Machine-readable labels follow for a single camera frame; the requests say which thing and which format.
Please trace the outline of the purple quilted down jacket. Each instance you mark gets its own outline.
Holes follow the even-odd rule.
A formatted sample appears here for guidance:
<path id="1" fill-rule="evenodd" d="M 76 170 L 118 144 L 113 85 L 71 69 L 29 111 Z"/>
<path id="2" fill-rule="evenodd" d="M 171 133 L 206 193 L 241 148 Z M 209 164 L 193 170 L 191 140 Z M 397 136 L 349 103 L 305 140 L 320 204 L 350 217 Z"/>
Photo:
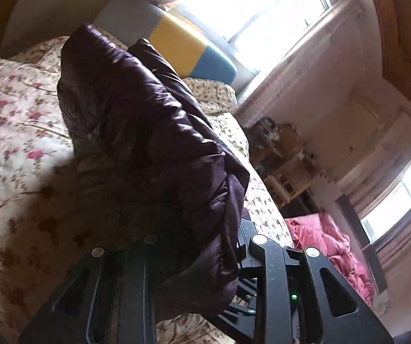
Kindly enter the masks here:
<path id="1" fill-rule="evenodd" d="M 62 48 L 57 93 L 83 203 L 127 241 L 169 241 L 158 319 L 223 312 L 250 175 L 179 74 L 149 41 L 121 49 L 83 25 Z"/>

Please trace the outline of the pink ruffled blanket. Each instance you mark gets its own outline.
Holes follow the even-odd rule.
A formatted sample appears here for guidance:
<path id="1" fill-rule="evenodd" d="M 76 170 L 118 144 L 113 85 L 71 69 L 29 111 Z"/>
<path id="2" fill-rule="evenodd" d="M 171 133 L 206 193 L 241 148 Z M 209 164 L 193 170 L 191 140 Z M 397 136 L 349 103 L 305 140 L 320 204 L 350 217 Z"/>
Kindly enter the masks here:
<path id="1" fill-rule="evenodd" d="M 367 266 L 351 250 L 350 238 L 340 230 L 325 210 L 319 213 L 285 218 L 295 249 L 317 248 L 359 296 L 371 307 L 375 286 Z"/>

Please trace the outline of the floral duvet on bed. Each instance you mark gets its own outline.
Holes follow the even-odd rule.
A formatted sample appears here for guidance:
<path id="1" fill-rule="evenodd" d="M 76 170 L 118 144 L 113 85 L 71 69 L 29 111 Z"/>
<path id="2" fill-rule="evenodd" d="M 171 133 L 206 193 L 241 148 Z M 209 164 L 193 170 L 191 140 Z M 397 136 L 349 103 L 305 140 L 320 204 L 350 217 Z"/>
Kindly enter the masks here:
<path id="1" fill-rule="evenodd" d="M 72 141 L 56 85 L 64 37 L 0 58 L 0 334 L 15 343 L 81 255 Z"/>

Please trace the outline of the cluttered wooden side table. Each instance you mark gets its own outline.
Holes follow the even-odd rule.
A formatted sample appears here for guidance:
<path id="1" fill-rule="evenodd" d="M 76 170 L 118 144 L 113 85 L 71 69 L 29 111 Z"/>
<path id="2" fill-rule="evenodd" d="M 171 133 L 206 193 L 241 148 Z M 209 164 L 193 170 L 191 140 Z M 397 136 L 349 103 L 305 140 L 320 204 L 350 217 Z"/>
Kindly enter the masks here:
<path id="1" fill-rule="evenodd" d="M 243 131 L 249 143 L 250 163 L 278 209 L 310 188 L 316 168 L 291 124 L 277 124 L 264 117 Z"/>

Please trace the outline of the window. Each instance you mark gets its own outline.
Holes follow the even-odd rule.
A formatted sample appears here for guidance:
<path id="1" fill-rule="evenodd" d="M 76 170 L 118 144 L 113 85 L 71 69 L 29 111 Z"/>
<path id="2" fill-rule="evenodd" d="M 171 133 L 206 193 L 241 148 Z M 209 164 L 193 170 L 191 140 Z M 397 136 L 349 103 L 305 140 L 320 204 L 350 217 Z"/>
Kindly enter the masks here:
<path id="1" fill-rule="evenodd" d="M 361 219 L 371 243 L 382 238 L 411 209 L 411 163 L 402 171 L 388 193 Z"/>
<path id="2" fill-rule="evenodd" d="M 258 73 L 285 57 L 331 7 L 330 0 L 177 0 L 167 10 Z"/>

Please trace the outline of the right pink curtain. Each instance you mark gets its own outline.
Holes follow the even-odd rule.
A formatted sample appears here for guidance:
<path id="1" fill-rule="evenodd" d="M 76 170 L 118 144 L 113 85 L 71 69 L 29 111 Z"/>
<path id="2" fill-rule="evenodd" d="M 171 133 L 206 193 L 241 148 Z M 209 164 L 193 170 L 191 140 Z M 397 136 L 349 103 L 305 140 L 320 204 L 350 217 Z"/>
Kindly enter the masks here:
<path id="1" fill-rule="evenodd" d="M 381 76 L 374 4 L 341 0 L 280 64 L 249 84 L 235 116 L 244 126 L 269 116 L 308 130 L 343 103 L 354 87 Z"/>

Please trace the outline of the grey yellow teal headboard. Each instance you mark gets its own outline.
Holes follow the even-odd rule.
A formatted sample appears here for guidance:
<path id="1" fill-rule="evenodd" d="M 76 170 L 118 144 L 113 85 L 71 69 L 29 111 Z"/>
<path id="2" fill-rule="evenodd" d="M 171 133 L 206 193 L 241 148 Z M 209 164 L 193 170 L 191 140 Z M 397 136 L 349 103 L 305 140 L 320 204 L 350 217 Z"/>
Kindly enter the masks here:
<path id="1" fill-rule="evenodd" d="M 147 39 L 181 78 L 208 79 L 231 85 L 234 63 L 186 23 L 142 0 L 108 0 L 93 23 L 130 47 Z"/>

